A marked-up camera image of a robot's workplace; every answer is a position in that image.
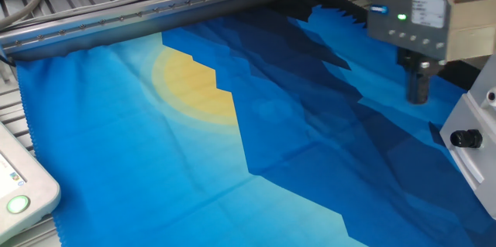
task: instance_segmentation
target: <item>blue fabric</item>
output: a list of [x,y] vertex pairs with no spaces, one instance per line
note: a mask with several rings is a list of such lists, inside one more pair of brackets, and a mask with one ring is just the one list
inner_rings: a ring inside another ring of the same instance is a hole
[[20,63],[63,246],[491,246],[393,46],[331,9],[258,9]]

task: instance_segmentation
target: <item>green indicator light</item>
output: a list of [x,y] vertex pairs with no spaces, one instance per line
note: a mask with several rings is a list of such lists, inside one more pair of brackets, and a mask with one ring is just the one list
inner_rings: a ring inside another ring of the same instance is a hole
[[29,206],[29,198],[26,196],[17,196],[7,204],[7,210],[10,213],[17,214],[26,210]]

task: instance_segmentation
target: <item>metal frame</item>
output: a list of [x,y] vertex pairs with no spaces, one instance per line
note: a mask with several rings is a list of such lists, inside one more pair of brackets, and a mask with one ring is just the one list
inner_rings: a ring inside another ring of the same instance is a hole
[[226,0],[148,0],[118,8],[79,15],[36,26],[27,26],[0,34],[0,44],[7,54],[60,42],[103,30],[171,15],[187,9]]

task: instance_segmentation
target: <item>digital display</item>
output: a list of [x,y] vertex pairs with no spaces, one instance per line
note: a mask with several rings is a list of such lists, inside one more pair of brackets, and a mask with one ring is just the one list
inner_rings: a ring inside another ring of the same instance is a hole
[[26,182],[19,173],[14,170],[5,157],[0,154],[0,198],[12,193]]

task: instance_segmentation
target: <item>cable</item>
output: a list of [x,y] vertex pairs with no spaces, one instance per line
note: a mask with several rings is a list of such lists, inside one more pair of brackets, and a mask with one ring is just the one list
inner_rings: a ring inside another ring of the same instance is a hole
[[31,13],[32,10],[34,10],[38,4],[40,3],[41,0],[31,0],[28,5],[26,5],[24,8],[22,8],[19,12],[10,15],[2,20],[0,20],[0,29],[4,29],[7,26],[10,26],[14,22],[17,22],[18,20],[24,18],[28,14]]
[[[39,22],[46,22],[46,21],[49,21],[49,20],[51,21],[51,20],[65,19],[65,18],[67,18],[69,16],[83,15],[83,14],[88,13],[88,12],[97,12],[97,11],[101,11],[101,10],[105,10],[105,9],[119,7],[119,6],[122,6],[122,5],[127,5],[127,4],[138,2],[138,1],[140,1],[140,0],[114,0],[112,2],[100,3],[100,4],[97,4],[97,5],[85,6],[85,7],[80,7],[80,8],[77,8],[77,9],[72,9],[72,10],[67,10],[67,11],[63,11],[63,12],[58,12],[58,13],[55,13],[55,14],[52,14],[52,15],[46,15],[46,16],[41,17],[41,18],[28,19],[28,20],[23,21],[21,23],[17,23],[14,26],[23,26],[25,24],[30,24],[30,23],[39,23]],[[7,25],[0,25],[0,29],[3,29],[3,28],[5,28],[8,25],[9,24],[7,24]]]

